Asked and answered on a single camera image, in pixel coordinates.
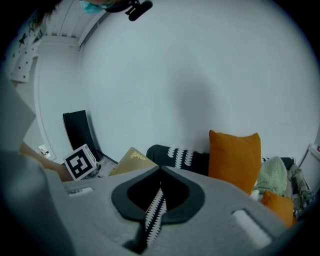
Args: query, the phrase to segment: white cube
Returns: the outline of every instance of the white cube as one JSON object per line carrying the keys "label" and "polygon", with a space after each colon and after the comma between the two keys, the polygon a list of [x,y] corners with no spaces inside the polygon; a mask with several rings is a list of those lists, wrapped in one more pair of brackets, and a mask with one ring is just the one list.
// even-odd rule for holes
{"label": "white cube", "polygon": [[87,144],[63,158],[65,166],[75,181],[81,180],[97,168],[97,161]]}

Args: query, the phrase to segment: person's arm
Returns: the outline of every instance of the person's arm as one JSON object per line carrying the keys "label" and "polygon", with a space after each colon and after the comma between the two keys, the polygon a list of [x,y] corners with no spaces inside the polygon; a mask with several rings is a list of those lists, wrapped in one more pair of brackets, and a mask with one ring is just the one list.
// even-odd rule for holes
{"label": "person's arm", "polygon": [[39,155],[37,152],[35,152],[31,147],[29,147],[24,142],[22,142],[21,144],[20,153],[38,160],[38,162],[42,164],[44,169],[49,169],[57,172],[62,182],[73,181],[70,173],[68,172],[67,167]]}

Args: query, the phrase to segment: orange cushion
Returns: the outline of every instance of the orange cushion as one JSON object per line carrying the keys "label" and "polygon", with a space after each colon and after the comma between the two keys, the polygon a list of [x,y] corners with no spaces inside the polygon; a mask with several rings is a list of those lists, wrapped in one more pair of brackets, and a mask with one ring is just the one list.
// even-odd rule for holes
{"label": "orange cushion", "polygon": [[211,130],[209,138],[208,176],[229,182],[250,195],[261,167],[258,133],[248,137],[236,137]]}
{"label": "orange cushion", "polygon": [[288,228],[294,224],[294,204],[289,197],[266,190],[261,203],[278,215]]}

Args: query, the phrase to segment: orange pillow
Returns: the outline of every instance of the orange pillow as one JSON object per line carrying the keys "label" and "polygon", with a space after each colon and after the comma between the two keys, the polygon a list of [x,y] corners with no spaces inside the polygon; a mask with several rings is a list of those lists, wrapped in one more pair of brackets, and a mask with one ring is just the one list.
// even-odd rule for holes
{"label": "orange pillow", "polygon": [[211,130],[209,138],[208,176],[229,182],[250,195],[261,167],[258,133],[248,137],[236,137]]}
{"label": "orange pillow", "polygon": [[266,190],[261,203],[278,215],[288,228],[295,223],[294,204],[289,197],[283,197]]}

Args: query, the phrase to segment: small white box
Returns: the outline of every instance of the small white box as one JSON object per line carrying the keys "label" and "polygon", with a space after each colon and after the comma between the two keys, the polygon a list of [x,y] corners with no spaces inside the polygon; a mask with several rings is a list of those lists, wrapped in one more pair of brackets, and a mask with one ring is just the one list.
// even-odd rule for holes
{"label": "small white box", "polygon": [[87,144],[63,158],[65,166],[75,181],[81,180],[97,168],[97,162]]}

